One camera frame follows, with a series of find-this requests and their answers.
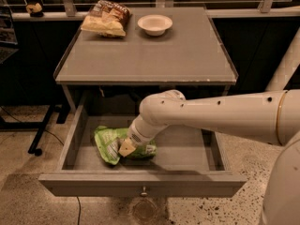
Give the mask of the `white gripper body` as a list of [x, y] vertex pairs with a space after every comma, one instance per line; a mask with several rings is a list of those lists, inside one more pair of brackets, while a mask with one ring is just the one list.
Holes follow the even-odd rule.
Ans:
[[166, 125], [152, 125], [138, 115], [128, 128], [127, 136], [135, 145], [144, 145], [152, 141]]

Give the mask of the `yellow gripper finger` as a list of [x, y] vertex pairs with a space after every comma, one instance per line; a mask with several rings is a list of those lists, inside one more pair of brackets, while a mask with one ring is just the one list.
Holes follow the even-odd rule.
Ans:
[[133, 142], [130, 138], [125, 138], [120, 145], [119, 154], [122, 157], [126, 157], [132, 154], [136, 150], [137, 144]]

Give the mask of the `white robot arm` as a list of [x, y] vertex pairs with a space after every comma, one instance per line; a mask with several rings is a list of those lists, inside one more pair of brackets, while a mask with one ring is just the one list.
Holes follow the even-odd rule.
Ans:
[[285, 85], [300, 66], [300, 30], [266, 91], [186, 100], [177, 90], [142, 100], [119, 149], [126, 157], [170, 125], [204, 128], [263, 143], [282, 145], [265, 191], [260, 225], [300, 224], [300, 90]]

